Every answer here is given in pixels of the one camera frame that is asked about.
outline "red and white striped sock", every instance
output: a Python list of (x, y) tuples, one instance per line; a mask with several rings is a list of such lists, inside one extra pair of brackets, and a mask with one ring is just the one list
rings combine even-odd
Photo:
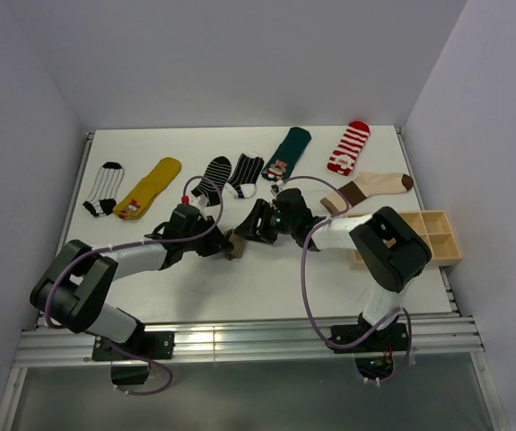
[(341, 137), (341, 141), (329, 156), (328, 169), (347, 176), (353, 170), (357, 156), (362, 151), (370, 134), (369, 126), (361, 121), (352, 121)]

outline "gray floor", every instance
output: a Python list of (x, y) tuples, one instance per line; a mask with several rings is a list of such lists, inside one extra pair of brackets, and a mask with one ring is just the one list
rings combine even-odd
[(491, 429), (469, 355), (416, 360), (380, 389), (351, 359), (181, 365), (150, 397), (113, 392), (105, 367), (34, 369), (13, 430)]

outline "white wall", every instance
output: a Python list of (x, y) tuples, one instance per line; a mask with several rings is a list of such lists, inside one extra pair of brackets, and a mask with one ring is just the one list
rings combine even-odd
[(465, 0), (8, 0), (87, 128), (405, 124)]
[(0, 397), (29, 292), (51, 261), (83, 134), (0, 1)]
[(450, 281), (516, 429), (516, 2), (468, 1), (405, 135), (425, 203), (457, 231)]

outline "yellow sock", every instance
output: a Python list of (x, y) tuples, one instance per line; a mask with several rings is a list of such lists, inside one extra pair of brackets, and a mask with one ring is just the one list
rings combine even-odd
[(176, 159), (161, 159), (152, 171), (136, 184), (134, 189), (115, 207), (113, 213), (128, 220), (136, 220), (143, 216), (153, 200), (168, 187), (182, 165)]

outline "black and white striped sock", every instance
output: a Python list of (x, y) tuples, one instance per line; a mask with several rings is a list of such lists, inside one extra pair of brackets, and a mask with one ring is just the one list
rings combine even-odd
[(236, 198), (252, 198), (258, 191), (256, 181), (263, 167), (264, 159), (258, 154), (242, 154), (225, 188)]
[[(223, 186), (228, 178), (230, 178), (230, 172), (232, 172), (232, 164), (227, 157), (221, 155), (208, 164), (204, 176), (215, 182), (218, 189), (220, 189), (220, 194), (222, 194)], [(206, 180), (201, 180), (200, 183), (192, 189), (191, 193), (195, 197), (201, 196), (202, 194), (205, 195), (208, 199), (208, 207), (213, 207), (220, 203), (220, 196), (217, 191), (215, 191), (212, 184)]]
[(88, 198), (82, 203), (84, 208), (95, 217), (112, 214), (116, 206), (116, 193), (123, 178), (124, 169), (120, 163), (104, 163), (98, 170)]

